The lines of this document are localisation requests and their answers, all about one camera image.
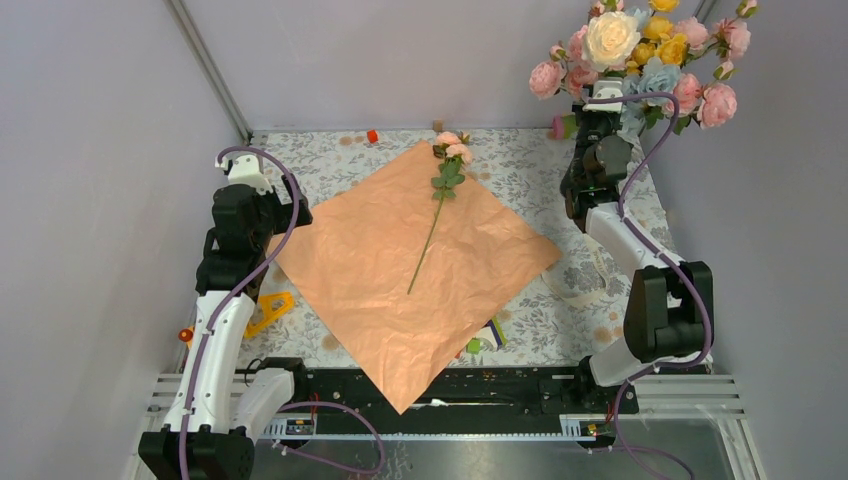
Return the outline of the blue flower stem bunch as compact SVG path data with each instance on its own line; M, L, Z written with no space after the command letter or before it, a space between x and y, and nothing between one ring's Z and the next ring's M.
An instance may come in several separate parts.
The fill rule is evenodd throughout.
M639 20L639 29L640 21L644 19L646 12L638 7L631 7L626 10L628 15ZM625 94L671 93L678 84L681 75L681 67L663 65L656 59L650 60L642 73L627 73L624 82ZM634 142L648 128L651 121L654 121L658 116L669 116L672 112L672 102L661 97L630 101L625 105L622 112L622 129L619 135L625 140Z

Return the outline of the peach wrapping paper sheet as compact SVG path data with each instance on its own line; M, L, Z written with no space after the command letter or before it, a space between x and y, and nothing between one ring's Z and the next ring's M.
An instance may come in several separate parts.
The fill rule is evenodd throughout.
M277 264L390 405L405 412L560 249L474 179L434 198L425 141L315 206Z

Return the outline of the yellow rose stem bunch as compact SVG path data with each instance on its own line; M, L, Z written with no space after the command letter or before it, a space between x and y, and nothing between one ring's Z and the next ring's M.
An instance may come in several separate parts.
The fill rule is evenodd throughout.
M689 50L688 37L675 30L670 15L680 6L677 0L649 1L648 11L640 21L641 39L626 61L628 74L640 74L650 60L663 65L681 67Z

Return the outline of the small pink rose stem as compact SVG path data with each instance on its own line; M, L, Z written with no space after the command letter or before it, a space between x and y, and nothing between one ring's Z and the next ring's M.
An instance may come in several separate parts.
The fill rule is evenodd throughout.
M432 153L439 160L437 166L438 174L431 178L430 185L433 188L431 199L436 202L433 221L431 223L424 246L421 250L413 276L407 287L407 294L411 294L416 280L425 261L427 252L433 241L438 221L444 204L447 200L456 198L455 189L466 180L465 170L473 160L473 154L469 148L470 134L460 131L459 133L441 132L437 135L432 145Z

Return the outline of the cream white rose stem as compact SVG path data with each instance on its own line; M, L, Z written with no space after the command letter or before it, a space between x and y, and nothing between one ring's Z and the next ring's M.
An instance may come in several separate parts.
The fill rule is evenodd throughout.
M606 12L586 25L582 60L596 72L625 65L641 40L639 20L624 12Z

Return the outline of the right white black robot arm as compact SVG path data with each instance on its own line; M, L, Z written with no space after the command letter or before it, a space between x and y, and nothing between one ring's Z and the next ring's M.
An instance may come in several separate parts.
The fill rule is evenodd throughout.
M560 185L566 214L627 274L623 335L578 364L569 395L583 410L614 408L619 388L642 371L690 366L713 345L713 278L703 262L662 247L624 206L632 145L613 104L572 107L573 158Z

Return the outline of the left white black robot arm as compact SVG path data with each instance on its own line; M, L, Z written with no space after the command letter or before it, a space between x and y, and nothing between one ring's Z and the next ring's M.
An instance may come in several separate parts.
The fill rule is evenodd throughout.
M176 397L159 430L142 434L138 454L157 479L247 479L255 444L281 406L309 401L307 380L284 368L259 374L232 398L237 357L272 255L271 239L311 223L296 182L275 189L231 184L213 196L214 225L196 272L193 339Z

